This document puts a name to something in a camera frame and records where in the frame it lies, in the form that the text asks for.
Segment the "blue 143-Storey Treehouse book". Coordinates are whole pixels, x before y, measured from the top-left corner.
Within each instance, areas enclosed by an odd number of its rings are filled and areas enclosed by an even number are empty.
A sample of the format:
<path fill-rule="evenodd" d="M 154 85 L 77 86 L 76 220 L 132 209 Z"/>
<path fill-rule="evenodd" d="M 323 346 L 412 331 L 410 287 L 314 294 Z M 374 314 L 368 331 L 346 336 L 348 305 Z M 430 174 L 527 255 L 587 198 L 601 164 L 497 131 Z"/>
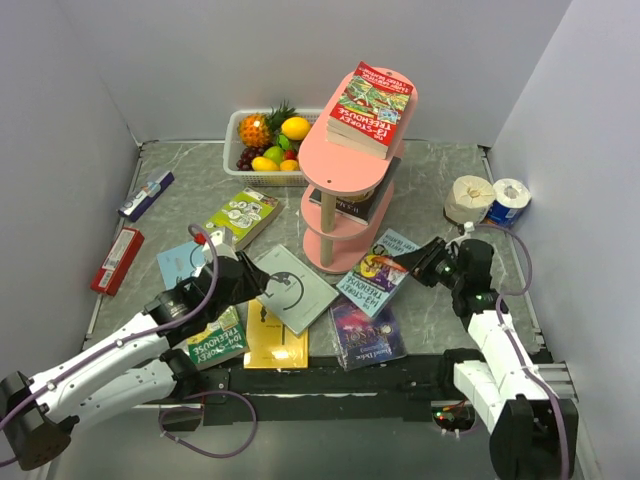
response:
<path fill-rule="evenodd" d="M 407 271 L 395 263 L 395 257 L 418 249 L 411 240 L 387 229 L 336 288 L 369 318 L 375 318 L 407 276 Z"/>

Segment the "red 13-Storey Treehouse book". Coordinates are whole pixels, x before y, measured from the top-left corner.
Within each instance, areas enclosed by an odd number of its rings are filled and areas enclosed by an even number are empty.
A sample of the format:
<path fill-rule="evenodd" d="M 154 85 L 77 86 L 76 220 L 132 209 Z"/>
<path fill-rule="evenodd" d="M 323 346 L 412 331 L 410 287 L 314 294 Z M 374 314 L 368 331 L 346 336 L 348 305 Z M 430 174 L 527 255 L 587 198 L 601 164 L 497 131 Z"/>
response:
<path fill-rule="evenodd" d="M 412 83 L 393 72 L 360 62 L 330 108 L 327 130 L 367 136 L 388 146 L 389 153 L 415 93 Z"/>

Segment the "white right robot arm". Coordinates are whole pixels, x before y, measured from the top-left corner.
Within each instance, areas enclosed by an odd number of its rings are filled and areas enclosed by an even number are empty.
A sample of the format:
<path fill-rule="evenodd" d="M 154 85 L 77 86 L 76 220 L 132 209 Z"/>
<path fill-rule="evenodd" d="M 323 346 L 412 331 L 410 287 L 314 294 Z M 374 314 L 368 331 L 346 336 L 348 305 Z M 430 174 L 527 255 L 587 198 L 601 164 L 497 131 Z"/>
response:
<path fill-rule="evenodd" d="M 444 353 L 437 386 L 464 395 L 489 433 L 490 459 L 500 479 L 569 479 L 575 469 L 579 414 L 543 379 L 492 287 L 493 247 L 466 239 L 448 248 L 435 238 L 393 261 L 420 284 L 442 285 L 475 350 Z"/>

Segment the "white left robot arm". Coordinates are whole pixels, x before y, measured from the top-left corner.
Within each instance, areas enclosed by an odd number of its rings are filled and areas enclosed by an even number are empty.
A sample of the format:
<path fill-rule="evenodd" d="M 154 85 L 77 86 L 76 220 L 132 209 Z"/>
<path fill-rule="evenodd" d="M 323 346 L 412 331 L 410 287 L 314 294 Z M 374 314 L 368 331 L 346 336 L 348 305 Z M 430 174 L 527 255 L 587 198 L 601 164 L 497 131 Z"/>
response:
<path fill-rule="evenodd" d="M 229 307 L 265 293 L 270 276 L 244 253 L 214 259 L 159 293 L 104 340 L 45 372 L 1 382 L 1 430 L 24 471 L 59 456 L 72 434 L 157 400 L 198 397 L 200 374 L 180 345 Z"/>

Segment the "grey Great Gatsby book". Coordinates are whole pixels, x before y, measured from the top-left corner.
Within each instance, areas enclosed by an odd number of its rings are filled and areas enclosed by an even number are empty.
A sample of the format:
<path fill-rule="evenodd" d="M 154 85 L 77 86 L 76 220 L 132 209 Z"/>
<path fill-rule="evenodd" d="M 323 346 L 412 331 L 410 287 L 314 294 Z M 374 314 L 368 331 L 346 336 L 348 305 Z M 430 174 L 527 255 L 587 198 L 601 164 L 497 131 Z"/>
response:
<path fill-rule="evenodd" d="M 300 337 L 337 298 L 337 290 L 283 245 L 276 245 L 256 260 L 269 275 L 258 297 L 266 310 Z"/>

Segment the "purple shrink-wrapped Robinson Crusoe book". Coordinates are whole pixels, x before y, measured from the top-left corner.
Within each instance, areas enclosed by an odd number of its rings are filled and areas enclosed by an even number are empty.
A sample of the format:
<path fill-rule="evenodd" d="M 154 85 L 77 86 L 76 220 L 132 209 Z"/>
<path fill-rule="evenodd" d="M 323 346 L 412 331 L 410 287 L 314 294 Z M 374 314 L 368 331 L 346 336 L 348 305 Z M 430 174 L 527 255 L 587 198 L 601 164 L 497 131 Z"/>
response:
<path fill-rule="evenodd" d="M 369 318 L 343 295 L 330 307 L 337 360 L 345 371 L 353 371 L 407 356 L 398 322 L 390 307 Z"/>

